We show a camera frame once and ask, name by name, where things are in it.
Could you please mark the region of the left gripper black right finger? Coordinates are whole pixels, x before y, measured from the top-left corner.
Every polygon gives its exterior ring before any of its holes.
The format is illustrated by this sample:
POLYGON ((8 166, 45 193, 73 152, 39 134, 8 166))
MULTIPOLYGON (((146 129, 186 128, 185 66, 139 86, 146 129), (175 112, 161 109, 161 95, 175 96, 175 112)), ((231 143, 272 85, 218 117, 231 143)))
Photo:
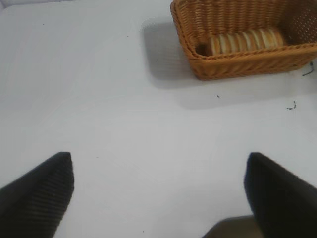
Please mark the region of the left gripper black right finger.
POLYGON ((252 152, 244 188, 266 238, 315 238, 317 189, 267 156, 252 152))

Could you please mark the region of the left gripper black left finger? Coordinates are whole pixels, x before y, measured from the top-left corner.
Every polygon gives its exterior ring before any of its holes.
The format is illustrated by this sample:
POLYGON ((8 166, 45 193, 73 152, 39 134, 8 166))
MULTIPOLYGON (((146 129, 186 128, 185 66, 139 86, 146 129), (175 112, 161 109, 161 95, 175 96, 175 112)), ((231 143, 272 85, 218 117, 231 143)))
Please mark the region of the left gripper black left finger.
POLYGON ((52 238, 74 191, 71 154, 58 152, 0 190, 2 238, 52 238))

